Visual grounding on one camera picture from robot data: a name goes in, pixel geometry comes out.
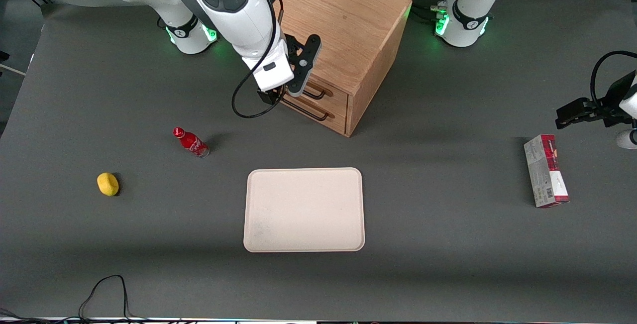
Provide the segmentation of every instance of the drawer handle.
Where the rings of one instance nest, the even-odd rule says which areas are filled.
[[[316,120],[316,121],[323,121],[323,120],[325,120],[325,119],[329,116],[329,113],[327,113],[327,112],[326,112],[323,116],[318,117],[318,116],[314,115],[313,113],[311,113],[311,112],[309,112],[309,111],[305,110],[304,108],[302,108],[302,107],[298,106],[297,104],[294,104],[294,103],[292,103],[292,102],[287,101],[285,98],[283,98],[283,99],[282,99],[282,101],[283,101],[283,102],[285,102],[286,104],[288,104],[289,106],[291,106],[291,107],[295,108],[296,110],[298,110],[298,111],[300,111],[300,112],[304,113],[305,115],[307,115],[307,116],[309,116],[309,117],[313,118],[313,119],[314,119],[314,120]]]
[[[304,90],[303,91],[303,95],[305,95],[306,97],[312,98],[314,100],[321,100],[321,99],[323,99],[323,97],[325,97],[325,90],[321,90],[319,95],[314,95],[314,94],[310,93],[309,91]]]

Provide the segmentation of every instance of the gray table surface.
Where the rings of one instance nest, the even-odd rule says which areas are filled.
[[[557,131],[606,52],[635,49],[630,0],[498,0],[469,49],[410,20],[352,138],[280,107],[244,120],[227,41],[185,56],[145,7],[58,6],[0,140],[0,301],[72,315],[125,276],[146,317],[637,322],[637,152],[601,123]],[[611,59],[600,92],[635,69]],[[253,85],[243,111],[262,108]],[[180,148],[174,126],[212,145]],[[557,133],[571,203],[536,209],[522,144]],[[257,168],[357,167],[357,253],[252,254]],[[119,172],[120,197],[96,176]],[[105,283],[88,315],[120,315]]]

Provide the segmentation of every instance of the bottle cap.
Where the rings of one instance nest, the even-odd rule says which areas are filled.
[[[186,135],[186,131],[184,131],[184,129],[182,129],[181,127],[175,127],[175,129],[173,130],[173,135],[177,136],[178,138],[182,138],[184,137],[184,135]]]

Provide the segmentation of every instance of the wooden drawer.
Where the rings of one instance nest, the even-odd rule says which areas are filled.
[[[345,134],[347,94],[327,86],[308,82],[300,97],[286,94],[284,104],[330,129]]]
[[[284,0],[281,29],[305,42],[321,37],[306,95],[289,99],[296,111],[351,136],[396,58],[412,0]],[[273,4],[275,11],[278,2]]]

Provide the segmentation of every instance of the red bottle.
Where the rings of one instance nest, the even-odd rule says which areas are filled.
[[[173,135],[176,136],[181,142],[184,149],[192,152],[198,158],[204,158],[210,154],[208,146],[200,140],[195,134],[186,132],[181,127],[175,127]]]

